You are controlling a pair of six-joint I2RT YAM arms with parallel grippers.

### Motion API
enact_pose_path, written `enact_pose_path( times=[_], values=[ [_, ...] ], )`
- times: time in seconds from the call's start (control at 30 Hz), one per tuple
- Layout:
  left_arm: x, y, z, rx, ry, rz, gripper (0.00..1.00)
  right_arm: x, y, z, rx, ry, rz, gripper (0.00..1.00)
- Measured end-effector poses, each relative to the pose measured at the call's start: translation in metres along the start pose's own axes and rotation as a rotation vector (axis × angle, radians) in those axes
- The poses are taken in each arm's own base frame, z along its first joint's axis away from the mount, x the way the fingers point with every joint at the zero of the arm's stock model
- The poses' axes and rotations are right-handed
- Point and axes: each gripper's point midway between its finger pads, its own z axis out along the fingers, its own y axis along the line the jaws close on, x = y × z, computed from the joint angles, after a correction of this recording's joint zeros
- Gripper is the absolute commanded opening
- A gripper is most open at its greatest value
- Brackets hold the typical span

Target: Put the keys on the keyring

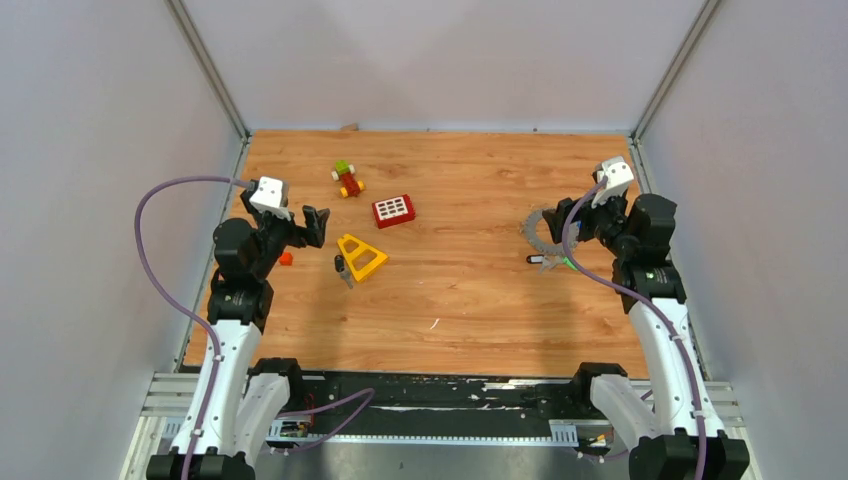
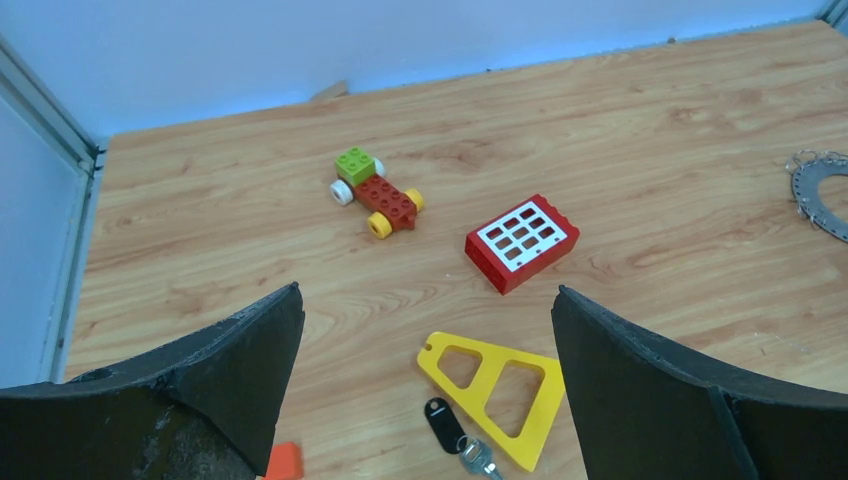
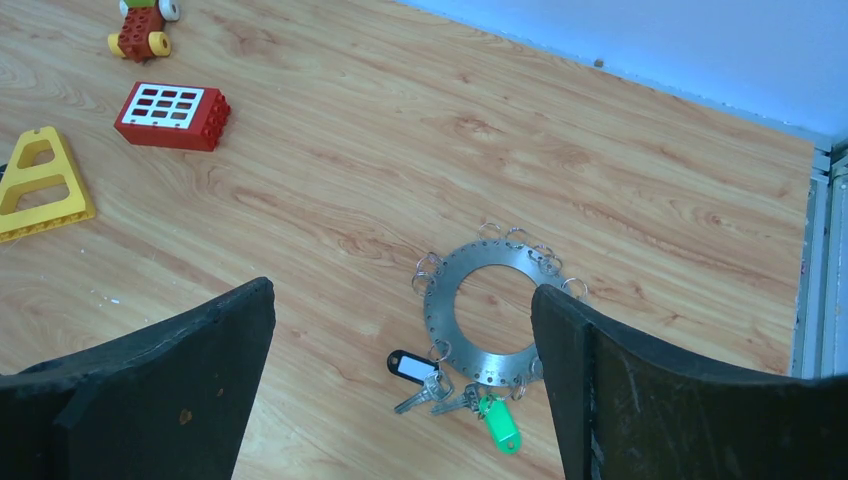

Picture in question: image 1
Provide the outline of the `key with black tag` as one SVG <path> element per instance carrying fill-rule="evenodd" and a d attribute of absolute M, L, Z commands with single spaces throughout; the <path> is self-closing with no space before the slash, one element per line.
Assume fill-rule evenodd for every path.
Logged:
<path fill-rule="evenodd" d="M 349 289 L 354 288 L 354 281 L 352 277 L 352 273 L 347 267 L 347 263 L 342 255 L 336 255 L 334 257 L 334 269 L 339 275 L 339 277 L 345 282 Z"/>

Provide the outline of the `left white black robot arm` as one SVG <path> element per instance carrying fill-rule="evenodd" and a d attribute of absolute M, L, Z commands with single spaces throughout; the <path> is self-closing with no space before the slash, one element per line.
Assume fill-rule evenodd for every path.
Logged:
<path fill-rule="evenodd" d="M 148 479 L 253 479 L 272 417 L 306 400 L 296 360 L 252 358 L 273 301 L 269 273 L 288 247 L 323 247 L 331 212 L 306 205 L 298 225 L 280 191 L 252 188 L 241 199 L 253 219 L 228 219 L 213 232 L 217 267 L 197 390 L 168 453 L 151 457 Z"/>

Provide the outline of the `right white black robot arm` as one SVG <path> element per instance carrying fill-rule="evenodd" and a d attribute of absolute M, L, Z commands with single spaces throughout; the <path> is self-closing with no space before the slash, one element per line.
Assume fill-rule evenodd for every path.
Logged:
<path fill-rule="evenodd" d="M 597 240 L 615 259 L 608 286 L 636 330 L 649 369 L 653 401 L 635 391 L 623 368 L 584 362 L 571 403 L 584 417 L 603 414 L 624 442 L 632 479 L 740 479 L 751 464 L 747 444 L 733 439 L 709 397 L 688 325 L 686 293 L 669 260 L 675 202 L 656 194 L 593 205 L 571 198 L 542 211 L 552 240 Z"/>

